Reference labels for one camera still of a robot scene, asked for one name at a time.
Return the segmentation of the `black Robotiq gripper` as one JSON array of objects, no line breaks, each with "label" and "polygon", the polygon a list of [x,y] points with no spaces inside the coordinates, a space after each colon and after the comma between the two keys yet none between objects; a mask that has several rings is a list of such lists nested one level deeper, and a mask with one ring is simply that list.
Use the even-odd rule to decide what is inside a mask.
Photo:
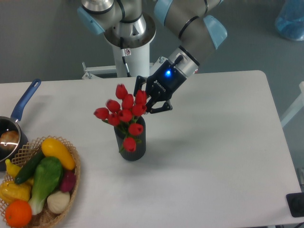
[{"label": "black Robotiq gripper", "polygon": [[146,103],[145,114],[156,114],[172,110],[170,99],[173,93],[186,81],[186,77],[180,73],[172,64],[166,60],[151,76],[148,78],[137,76],[133,96],[142,89],[146,83],[145,91],[150,96]]}]

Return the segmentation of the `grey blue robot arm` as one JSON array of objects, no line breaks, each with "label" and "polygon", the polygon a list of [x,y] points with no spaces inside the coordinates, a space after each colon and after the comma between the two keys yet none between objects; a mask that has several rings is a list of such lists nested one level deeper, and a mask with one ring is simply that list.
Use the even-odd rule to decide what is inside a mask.
[{"label": "grey blue robot arm", "polygon": [[181,44],[168,58],[150,66],[155,22],[140,0],[84,0],[77,13],[94,34],[112,46],[119,77],[136,77],[135,91],[145,88],[147,112],[172,109],[173,93],[193,75],[227,37],[225,27],[208,12],[218,0],[159,0],[154,15]]}]

